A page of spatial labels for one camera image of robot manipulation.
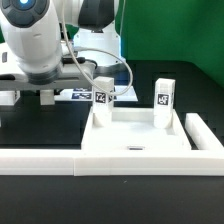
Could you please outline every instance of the black surface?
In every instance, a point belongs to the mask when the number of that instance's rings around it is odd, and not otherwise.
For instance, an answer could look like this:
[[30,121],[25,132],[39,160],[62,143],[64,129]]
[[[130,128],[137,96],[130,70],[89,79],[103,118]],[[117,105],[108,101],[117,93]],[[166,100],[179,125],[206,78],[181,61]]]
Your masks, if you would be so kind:
[[[175,78],[175,108],[199,113],[224,143],[224,90],[193,64],[129,62],[138,103],[152,107],[157,78]],[[117,83],[127,82],[121,73]],[[0,107],[0,142],[5,146],[75,148],[81,141],[90,104],[39,106],[24,92],[16,107]],[[224,177],[0,176],[1,224],[217,224],[224,220]]]
[[0,177],[1,224],[217,224],[222,177]]
[[[134,72],[138,102],[115,106],[153,108],[158,78],[176,80],[174,108],[184,126],[186,113],[198,113],[224,145],[224,89],[198,67],[187,62],[129,61]],[[116,84],[126,84],[126,72],[116,74]],[[0,107],[0,148],[80,148],[91,102],[40,106],[37,93],[22,92],[14,107]]]

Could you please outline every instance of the green wall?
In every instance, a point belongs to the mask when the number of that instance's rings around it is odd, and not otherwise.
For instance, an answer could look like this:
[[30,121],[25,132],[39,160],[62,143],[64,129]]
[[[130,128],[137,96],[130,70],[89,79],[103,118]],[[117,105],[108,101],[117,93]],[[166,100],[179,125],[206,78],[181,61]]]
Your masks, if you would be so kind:
[[224,0],[126,0],[122,54],[193,62],[224,87]]

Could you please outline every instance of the white block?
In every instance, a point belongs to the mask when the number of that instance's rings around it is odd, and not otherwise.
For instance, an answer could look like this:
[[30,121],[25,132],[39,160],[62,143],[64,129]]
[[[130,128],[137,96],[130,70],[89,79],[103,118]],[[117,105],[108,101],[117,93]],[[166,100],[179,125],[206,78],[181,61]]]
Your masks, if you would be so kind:
[[154,126],[169,128],[172,123],[175,80],[158,79],[155,87]]
[[[97,77],[94,82],[107,92],[114,92],[114,79],[108,77]],[[112,109],[114,106],[113,97],[94,88],[93,91],[93,113],[94,124],[105,127],[110,125],[112,120]]]
[[14,106],[20,98],[20,91],[0,91],[0,105]]
[[41,90],[40,91],[40,104],[41,105],[54,105],[54,90]]
[[196,113],[188,113],[185,128],[200,150],[224,150],[222,144]]

